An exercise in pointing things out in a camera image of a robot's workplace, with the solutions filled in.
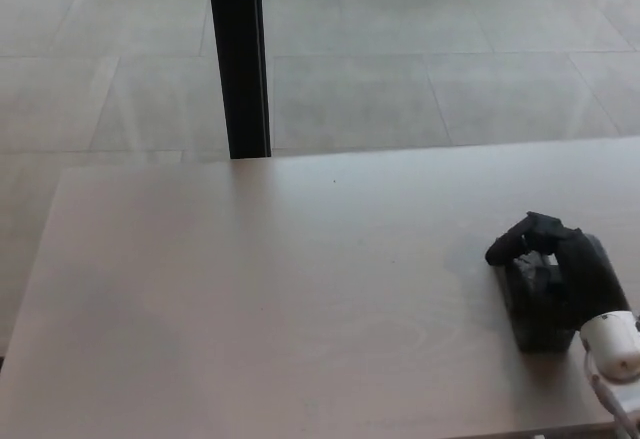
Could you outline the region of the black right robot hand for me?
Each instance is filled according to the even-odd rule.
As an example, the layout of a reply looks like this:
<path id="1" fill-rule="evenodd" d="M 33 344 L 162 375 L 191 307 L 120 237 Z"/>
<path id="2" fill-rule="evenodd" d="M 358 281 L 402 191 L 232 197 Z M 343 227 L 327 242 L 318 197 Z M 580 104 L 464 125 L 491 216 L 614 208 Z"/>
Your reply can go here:
<path id="1" fill-rule="evenodd" d="M 630 304 L 600 240 L 556 217 L 528 212 L 485 253 L 501 271 L 512 324 L 521 330 L 577 331 Z"/>

